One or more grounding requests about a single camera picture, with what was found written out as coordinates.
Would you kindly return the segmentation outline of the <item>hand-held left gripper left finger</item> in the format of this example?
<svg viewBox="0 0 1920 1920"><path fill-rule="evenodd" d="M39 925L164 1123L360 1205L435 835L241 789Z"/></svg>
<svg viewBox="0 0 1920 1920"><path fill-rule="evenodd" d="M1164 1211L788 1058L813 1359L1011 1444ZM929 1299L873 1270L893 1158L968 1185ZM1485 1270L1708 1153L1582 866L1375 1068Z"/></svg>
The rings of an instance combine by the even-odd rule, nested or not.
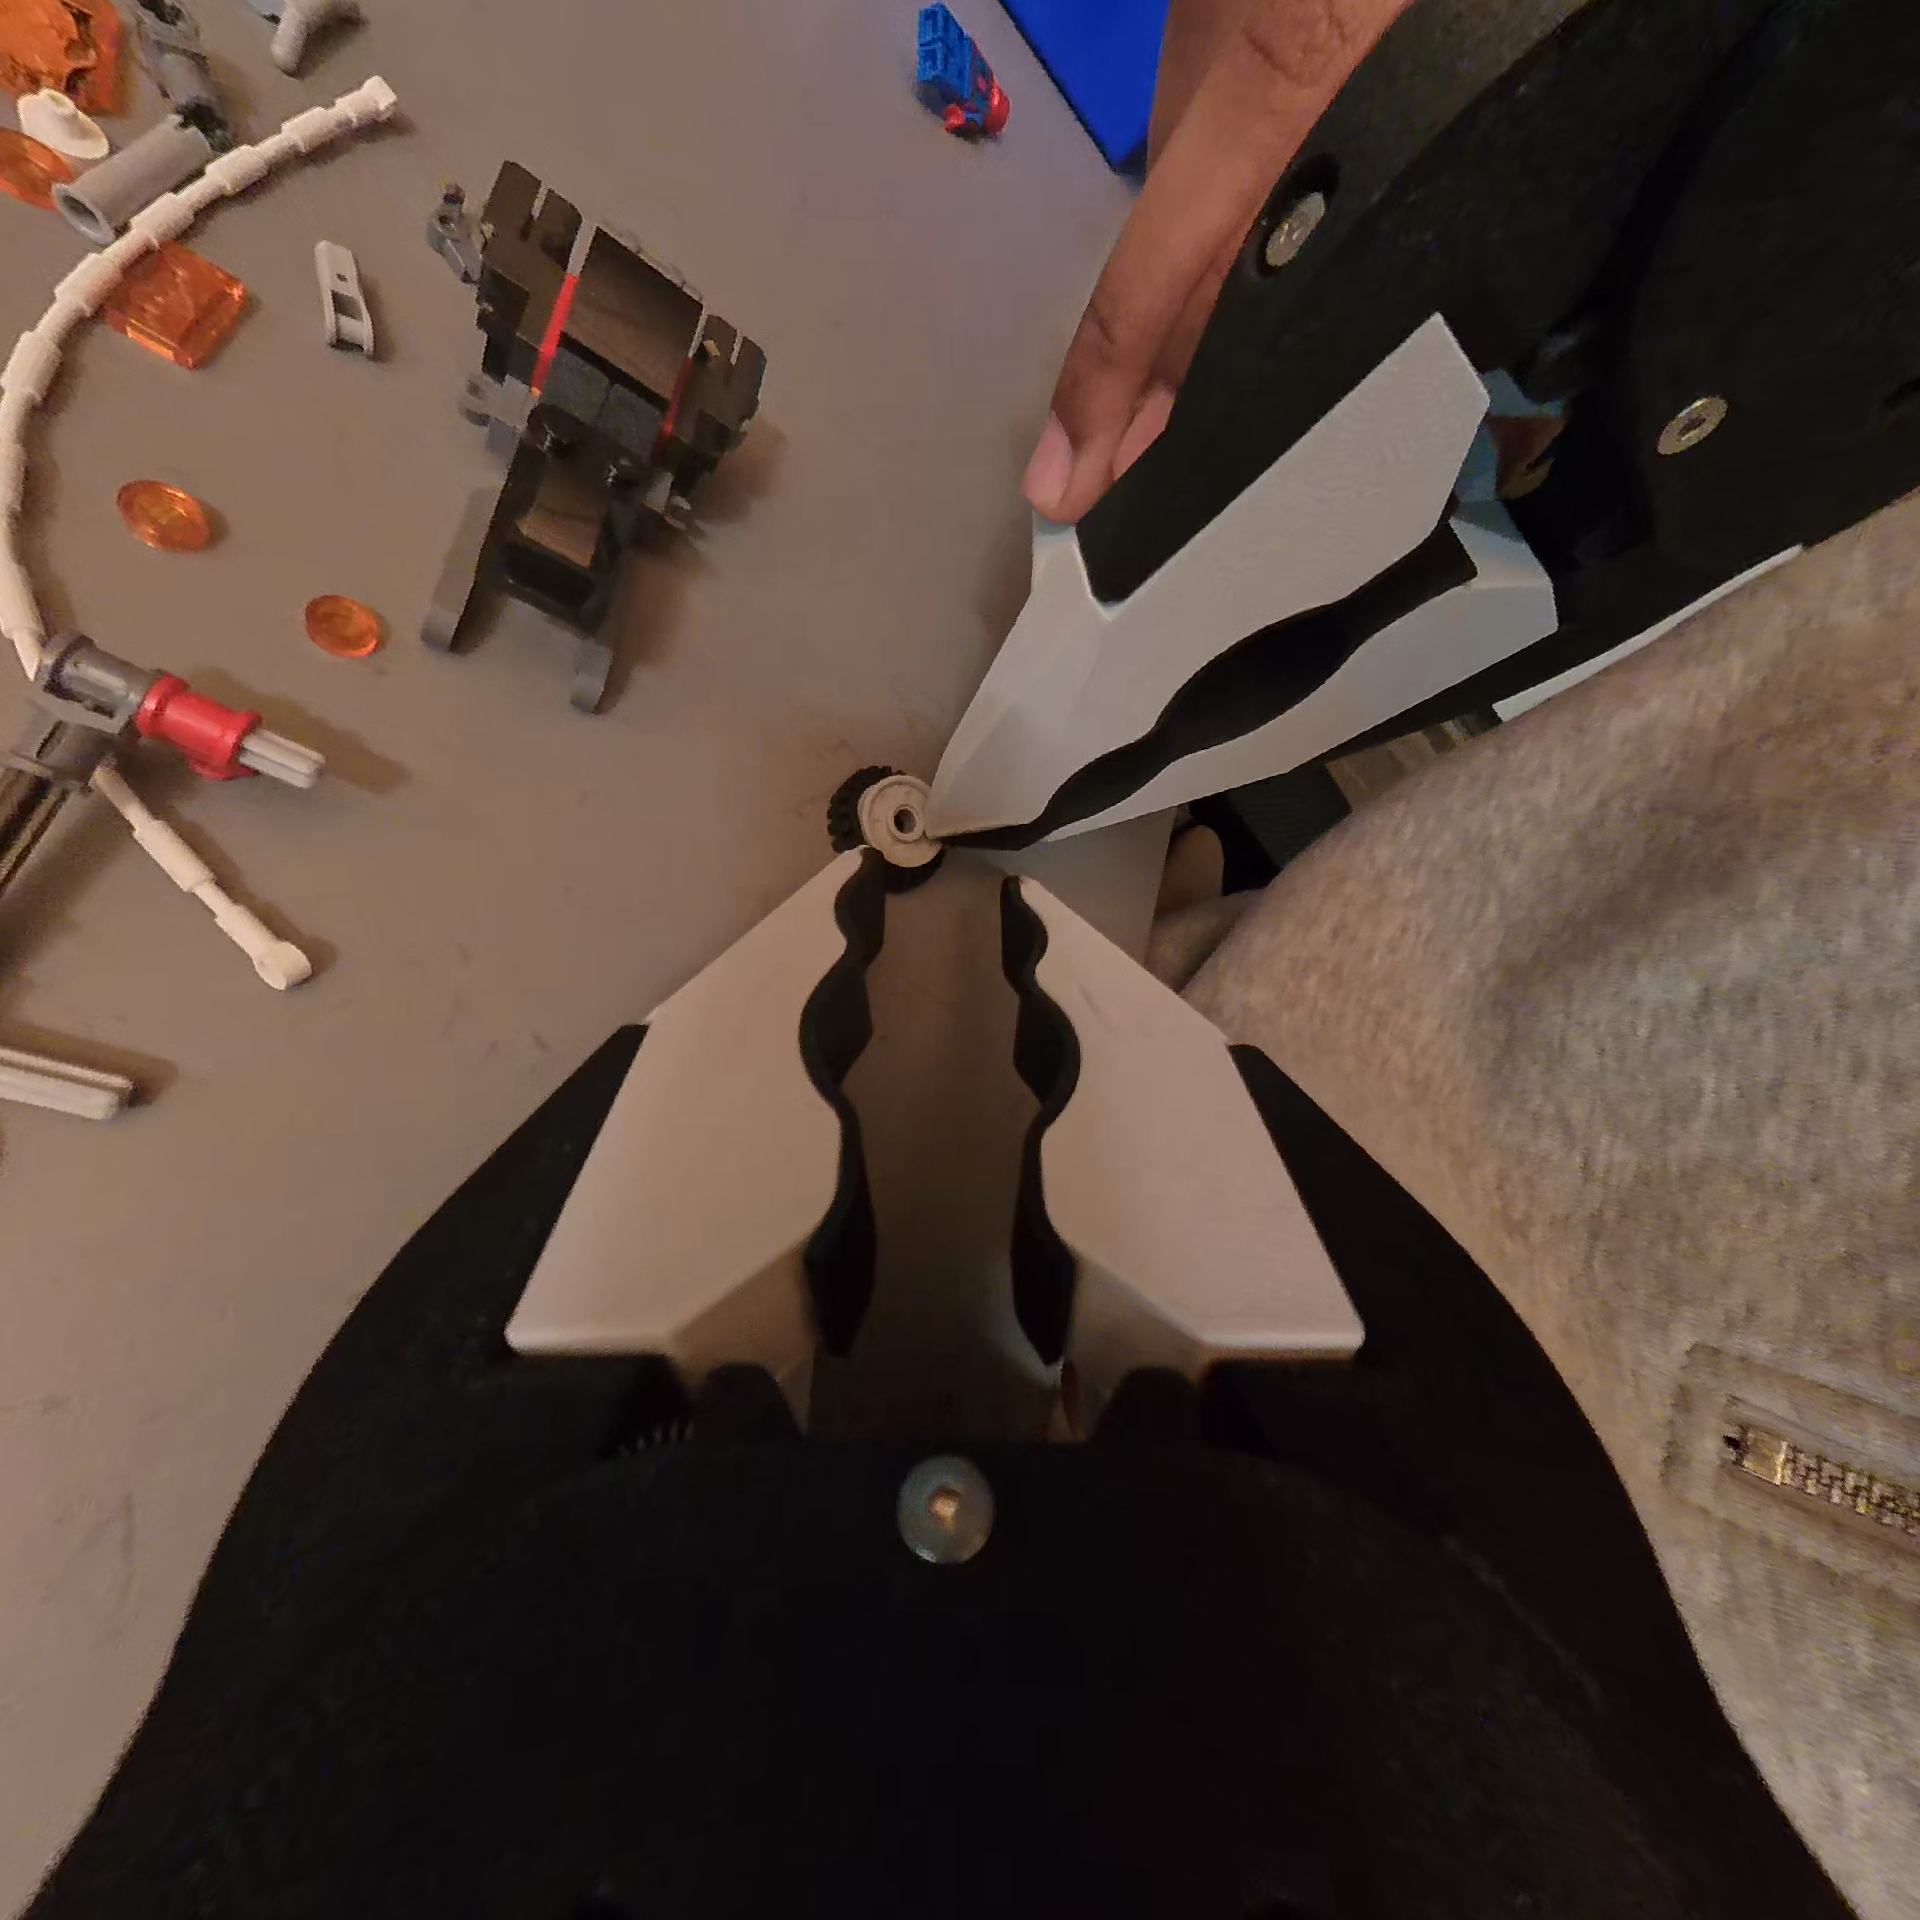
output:
<svg viewBox="0 0 1920 1920"><path fill-rule="evenodd" d="M507 1323L520 1358L759 1367L795 1417L873 1299L847 1071L873 1038L878 855L844 852L643 1022Z"/></svg>

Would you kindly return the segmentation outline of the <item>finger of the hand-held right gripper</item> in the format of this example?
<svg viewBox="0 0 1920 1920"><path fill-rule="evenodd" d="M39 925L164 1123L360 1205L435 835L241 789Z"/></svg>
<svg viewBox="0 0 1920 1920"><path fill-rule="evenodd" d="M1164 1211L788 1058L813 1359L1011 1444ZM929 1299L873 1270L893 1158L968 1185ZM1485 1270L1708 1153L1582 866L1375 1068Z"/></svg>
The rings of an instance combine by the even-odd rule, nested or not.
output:
<svg viewBox="0 0 1920 1920"><path fill-rule="evenodd" d="M1019 835L1150 733L1246 637L1334 605L1441 522L1487 395L1431 316L1126 596L1102 603L1072 527L1037 523L1022 613L947 743L929 835Z"/></svg>
<svg viewBox="0 0 1920 1920"><path fill-rule="evenodd" d="M1036 843L1287 775L1557 631L1515 522L1441 522L1372 583L1237 641L1151 724L1085 755Z"/></svg>

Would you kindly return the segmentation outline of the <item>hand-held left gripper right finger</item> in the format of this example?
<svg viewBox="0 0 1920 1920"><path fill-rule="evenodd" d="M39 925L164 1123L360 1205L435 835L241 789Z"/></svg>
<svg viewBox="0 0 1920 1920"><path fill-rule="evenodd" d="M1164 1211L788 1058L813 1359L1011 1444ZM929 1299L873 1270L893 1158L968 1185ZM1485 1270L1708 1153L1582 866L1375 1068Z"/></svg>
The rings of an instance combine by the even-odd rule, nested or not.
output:
<svg viewBox="0 0 1920 1920"><path fill-rule="evenodd" d="M998 887L1022 1143L1015 1319L1070 1404L1129 1375L1349 1359L1359 1315L1209 1019L1030 878Z"/></svg>

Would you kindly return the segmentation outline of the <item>thin black lego tire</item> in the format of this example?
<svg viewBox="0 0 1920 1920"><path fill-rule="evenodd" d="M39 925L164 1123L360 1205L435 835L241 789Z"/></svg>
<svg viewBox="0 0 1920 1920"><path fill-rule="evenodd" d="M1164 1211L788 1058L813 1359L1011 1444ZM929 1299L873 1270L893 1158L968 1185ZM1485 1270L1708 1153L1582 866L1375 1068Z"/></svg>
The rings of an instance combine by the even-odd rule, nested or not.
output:
<svg viewBox="0 0 1920 1920"><path fill-rule="evenodd" d="M840 782L827 802L827 835L833 852L876 852L856 822L856 802L861 796L873 786L883 771L904 773L893 769L892 763L876 763L856 769L845 782ZM903 876L893 873L888 863L883 859L885 866L885 887L892 893L908 893L925 884L933 876L924 879L904 879Z"/></svg>

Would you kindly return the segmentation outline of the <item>grey lego wheel hub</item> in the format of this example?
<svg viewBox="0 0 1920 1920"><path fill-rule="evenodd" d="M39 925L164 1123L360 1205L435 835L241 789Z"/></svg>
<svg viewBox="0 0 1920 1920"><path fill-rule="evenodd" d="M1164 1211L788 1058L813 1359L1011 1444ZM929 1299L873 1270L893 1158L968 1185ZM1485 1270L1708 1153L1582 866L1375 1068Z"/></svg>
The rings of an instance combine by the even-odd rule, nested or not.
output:
<svg viewBox="0 0 1920 1920"><path fill-rule="evenodd" d="M927 825L927 782L883 771L855 807L867 843L904 879L924 879L944 858L944 842Z"/></svg>

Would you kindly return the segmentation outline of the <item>axle assembly with red joint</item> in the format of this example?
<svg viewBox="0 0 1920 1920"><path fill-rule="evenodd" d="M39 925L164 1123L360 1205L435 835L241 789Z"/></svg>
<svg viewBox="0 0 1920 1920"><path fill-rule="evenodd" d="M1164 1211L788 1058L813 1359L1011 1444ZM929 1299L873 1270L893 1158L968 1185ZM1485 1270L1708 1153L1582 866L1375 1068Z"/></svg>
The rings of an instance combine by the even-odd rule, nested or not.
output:
<svg viewBox="0 0 1920 1920"><path fill-rule="evenodd" d="M5 753L1 889L21 876L64 807L135 731L155 674L73 636L32 674L29 722ZM135 1092L131 1079L1 1046L1 1100L80 1121L110 1121Z"/></svg>

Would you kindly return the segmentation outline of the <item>blue red lego piece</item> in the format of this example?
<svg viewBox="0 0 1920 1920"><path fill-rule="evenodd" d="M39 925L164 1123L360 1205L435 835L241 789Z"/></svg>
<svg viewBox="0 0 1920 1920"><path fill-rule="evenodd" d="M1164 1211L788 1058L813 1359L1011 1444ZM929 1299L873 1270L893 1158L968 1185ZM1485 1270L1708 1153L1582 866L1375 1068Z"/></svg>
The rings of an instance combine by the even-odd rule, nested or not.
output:
<svg viewBox="0 0 1920 1920"><path fill-rule="evenodd" d="M1007 95L947 4L918 9L915 57L915 94L947 132L985 140L1006 130Z"/></svg>

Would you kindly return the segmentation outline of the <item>black lego motorcycle build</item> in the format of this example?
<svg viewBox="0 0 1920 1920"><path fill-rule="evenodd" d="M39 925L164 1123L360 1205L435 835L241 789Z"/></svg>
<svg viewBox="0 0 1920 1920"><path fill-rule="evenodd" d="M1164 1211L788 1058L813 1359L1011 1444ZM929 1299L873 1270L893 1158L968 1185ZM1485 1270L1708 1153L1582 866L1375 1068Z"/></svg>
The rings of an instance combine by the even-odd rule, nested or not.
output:
<svg viewBox="0 0 1920 1920"><path fill-rule="evenodd" d="M567 699L608 697L609 607L635 546L684 532L748 438L766 354L660 258L507 161L471 213L484 231L483 338L459 395L496 481L472 491L421 617L457 653L494 602L574 637Z"/></svg>

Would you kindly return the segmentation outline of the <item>small grey lego brick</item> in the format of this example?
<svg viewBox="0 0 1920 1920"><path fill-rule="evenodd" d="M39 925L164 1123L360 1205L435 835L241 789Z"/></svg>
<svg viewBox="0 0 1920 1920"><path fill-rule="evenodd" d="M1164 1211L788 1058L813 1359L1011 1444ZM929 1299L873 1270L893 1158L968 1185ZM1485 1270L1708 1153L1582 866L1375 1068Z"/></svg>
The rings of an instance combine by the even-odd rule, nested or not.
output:
<svg viewBox="0 0 1920 1920"><path fill-rule="evenodd" d="M377 359L377 333L356 257L328 239L312 250L319 289L319 330L325 348Z"/></svg>

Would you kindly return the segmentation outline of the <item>orange rectangular lego plate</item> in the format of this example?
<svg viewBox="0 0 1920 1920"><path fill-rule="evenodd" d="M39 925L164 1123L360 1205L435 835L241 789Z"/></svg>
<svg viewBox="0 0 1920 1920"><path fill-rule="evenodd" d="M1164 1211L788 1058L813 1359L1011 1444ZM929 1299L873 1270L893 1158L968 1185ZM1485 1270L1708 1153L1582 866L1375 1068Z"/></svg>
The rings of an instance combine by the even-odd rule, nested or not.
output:
<svg viewBox="0 0 1920 1920"><path fill-rule="evenodd" d="M249 289L203 253L164 242L135 262L96 319L180 370L200 370L249 310Z"/></svg>

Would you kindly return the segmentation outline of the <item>white flexible lego tube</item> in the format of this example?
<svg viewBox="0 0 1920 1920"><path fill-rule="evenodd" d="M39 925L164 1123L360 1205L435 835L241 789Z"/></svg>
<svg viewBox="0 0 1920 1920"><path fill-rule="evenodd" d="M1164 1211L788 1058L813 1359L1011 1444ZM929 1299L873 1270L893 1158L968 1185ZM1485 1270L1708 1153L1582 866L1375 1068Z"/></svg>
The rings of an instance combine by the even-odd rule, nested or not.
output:
<svg viewBox="0 0 1920 1920"><path fill-rule="evenodd" d="M102 300L139 258L189 234L205 210L238 198L272 178L280 166L321 150L333 140L387 124L396 107L397 99L388 82L371 78L333 102L302 109L263 140L213 158L191 181L139 210L107 250L94 250L89 258L61 277L39 319L17 333L5 364L1 388L1 629L5 646L27 684L27 699L32 674L44 653L54 643L78 636L59 637L45 629L16 540L16 522L27 494L32 421L57 385L70 333L96 319ZM116 771L116 762L136 743L150 740L133 731L133 738L107 759L107 765L94 775L81 793L102 798L116 812L142 852L180 893L205 908L216 930L249 959L254 974L268 987L288 991L307 982L312 972L308 957L292 942L280 939L252 908L233 899L180 831L164 822Z"/></svg>

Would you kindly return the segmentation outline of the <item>dark grey lego connector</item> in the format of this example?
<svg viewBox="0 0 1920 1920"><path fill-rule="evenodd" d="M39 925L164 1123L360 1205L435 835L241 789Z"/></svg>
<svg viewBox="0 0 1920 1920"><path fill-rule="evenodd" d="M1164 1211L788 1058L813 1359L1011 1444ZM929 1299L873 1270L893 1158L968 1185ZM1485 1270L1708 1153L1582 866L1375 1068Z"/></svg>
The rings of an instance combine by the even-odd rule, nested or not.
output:
<svg viewBox="0 0 1920 1920"><path fill-rule="evenodd" d="M179 3L133 3L139 52L173 118L199 130L213 154L236 132L213 78L196 19Z"/></svg>

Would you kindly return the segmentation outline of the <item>white round lego stud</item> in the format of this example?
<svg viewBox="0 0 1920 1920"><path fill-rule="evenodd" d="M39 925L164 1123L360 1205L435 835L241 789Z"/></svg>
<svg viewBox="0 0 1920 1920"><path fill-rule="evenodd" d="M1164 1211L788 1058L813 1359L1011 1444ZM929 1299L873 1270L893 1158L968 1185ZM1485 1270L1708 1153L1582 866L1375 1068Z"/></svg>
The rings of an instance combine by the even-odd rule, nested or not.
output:
<svg viewBox="0 0 1920 1920"><path fill-rule="evenodd" d="M16 122L24 137L80 166L91 166L111 154L107 132L59 87L21 94Z"/></svg>

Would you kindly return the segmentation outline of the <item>orange transparent lego slope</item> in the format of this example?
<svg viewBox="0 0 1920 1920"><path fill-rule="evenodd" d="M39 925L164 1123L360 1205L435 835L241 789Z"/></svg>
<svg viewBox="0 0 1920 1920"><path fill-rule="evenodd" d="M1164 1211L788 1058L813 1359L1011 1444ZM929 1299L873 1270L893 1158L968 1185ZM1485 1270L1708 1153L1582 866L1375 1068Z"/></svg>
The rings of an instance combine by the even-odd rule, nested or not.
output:
<svg viewBox="0 0 1920 1920"><path fill-rule="evenodd" d="M87 114L120 116L125 27L111 3L1 3L1 91L61 91Z"/></svg>

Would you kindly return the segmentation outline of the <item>blue plastic bin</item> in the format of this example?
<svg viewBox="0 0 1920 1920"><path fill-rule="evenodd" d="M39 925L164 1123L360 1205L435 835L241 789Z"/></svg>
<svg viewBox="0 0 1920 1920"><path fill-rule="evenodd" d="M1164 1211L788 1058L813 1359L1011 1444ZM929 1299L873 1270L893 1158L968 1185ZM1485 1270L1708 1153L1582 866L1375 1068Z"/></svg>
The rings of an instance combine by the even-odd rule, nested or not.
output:
<svg viewBox="0 0 1920 1920"><path fill-rule="evenodd" d="M1023 44L1118 174L1140 174L1168 3L1006 3Z"/></svg>

